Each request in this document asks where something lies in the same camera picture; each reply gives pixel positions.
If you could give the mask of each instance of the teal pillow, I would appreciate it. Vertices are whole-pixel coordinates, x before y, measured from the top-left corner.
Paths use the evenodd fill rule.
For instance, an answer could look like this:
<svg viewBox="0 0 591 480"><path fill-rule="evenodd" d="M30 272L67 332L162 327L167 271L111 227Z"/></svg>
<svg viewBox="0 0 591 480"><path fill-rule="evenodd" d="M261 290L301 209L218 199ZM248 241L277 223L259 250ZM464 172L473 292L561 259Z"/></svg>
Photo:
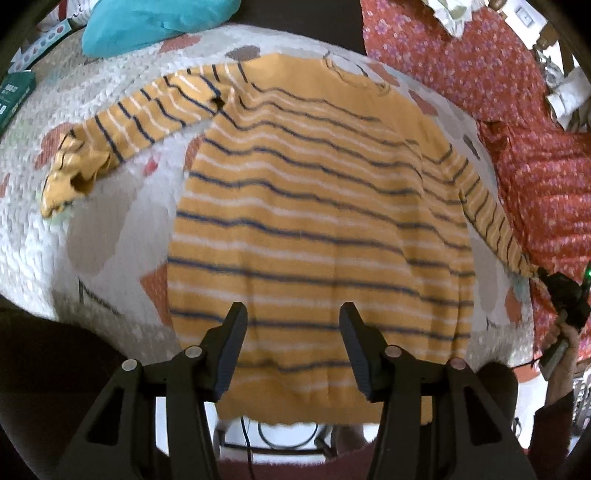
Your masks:
<svg viewBox="0 0 591 480"><path fill-rule="evenodd" d="M217 27L240 0L99 0L82 35L89 57L114 57L183 33Z"/></svg>

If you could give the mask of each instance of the hand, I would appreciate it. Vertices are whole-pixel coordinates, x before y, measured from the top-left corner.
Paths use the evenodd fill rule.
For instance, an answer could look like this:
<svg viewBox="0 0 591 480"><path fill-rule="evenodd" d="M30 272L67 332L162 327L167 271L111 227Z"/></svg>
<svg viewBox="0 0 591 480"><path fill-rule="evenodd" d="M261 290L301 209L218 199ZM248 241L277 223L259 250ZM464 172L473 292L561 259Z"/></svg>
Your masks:
<svg viewBox="0 0 591 480"><path fill-rule="evenodd" d="M548 335L544 338L542 348L544 351L548 349L556 342L561 333L568 339L569 348L565 351L562 361L557 365L548 381L546 406L557 402L573 389L574 371L577 368L581 338L577 329L563 322L553 324Z"/></svg>

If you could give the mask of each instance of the striped sleeve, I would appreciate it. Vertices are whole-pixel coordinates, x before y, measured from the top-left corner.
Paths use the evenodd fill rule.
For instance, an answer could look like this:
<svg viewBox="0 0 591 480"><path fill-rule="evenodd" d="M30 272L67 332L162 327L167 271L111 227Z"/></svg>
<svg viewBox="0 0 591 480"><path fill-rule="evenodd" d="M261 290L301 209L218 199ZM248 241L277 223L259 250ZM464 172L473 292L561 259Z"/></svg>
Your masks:
<svg viewBox="0 0 591 480"><path fill-rule="evenodd" d="M537 267L530 263L511 229L503 208L483 184L467 158L453 152L442 166L451 175L458 191L466 219L480 234L493 253L511 271L533 277Z"/></svg>
<svg viewBox="0 0 591 480"><path fill-rule="evenodd" d="M140 150L211 118L230 94L229 79L241 72L236 64L179 70L76 125L61 139L44 184L42 216L90 193L98 177Z"/></svg>

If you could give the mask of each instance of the yellow striped sweater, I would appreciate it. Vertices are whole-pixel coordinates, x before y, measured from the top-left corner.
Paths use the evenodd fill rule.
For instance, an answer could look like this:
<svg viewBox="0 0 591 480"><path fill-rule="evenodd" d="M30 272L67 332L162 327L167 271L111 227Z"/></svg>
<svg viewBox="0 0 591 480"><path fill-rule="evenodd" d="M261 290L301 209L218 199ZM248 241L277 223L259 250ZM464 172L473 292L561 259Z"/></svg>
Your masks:
<svg viewBox="0 0 591 480"><path fill-rule="evenodd" d="M345 301L421 359L463 356L475 277L466 220L510 270L533 274L504 211L433 122L330 59L273 54L157 79L65 135L43 215L205 119L169 247L168 298L182 346L233 301L248 307L222 418L379 421L338 331Z"/></svg>

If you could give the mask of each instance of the patterned bedsheet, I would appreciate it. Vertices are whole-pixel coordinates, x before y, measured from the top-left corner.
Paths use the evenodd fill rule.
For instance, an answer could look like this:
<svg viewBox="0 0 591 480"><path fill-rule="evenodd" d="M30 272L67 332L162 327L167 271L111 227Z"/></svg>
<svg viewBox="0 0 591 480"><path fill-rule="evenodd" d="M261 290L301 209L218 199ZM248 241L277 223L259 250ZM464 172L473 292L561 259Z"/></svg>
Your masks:
<svg viewBox="0 0 591 480"><path fill-rule="evenodd" d="M496 198L490 156L472 118L415 80L366 57L296 35L238 25L184 35L106 60L82 54L77 32L35 67L37 90L0 141L0 294L50 320L81 325L145 364L180 347L166 295L167 246L185 170L207 122L138 154L85 199L43 220L39 194L61 133L181 68L279 52L322 57L390 82L442 128ZM467 360L531 359L528 283L505 272L469 226L477 285Z"/></svg>

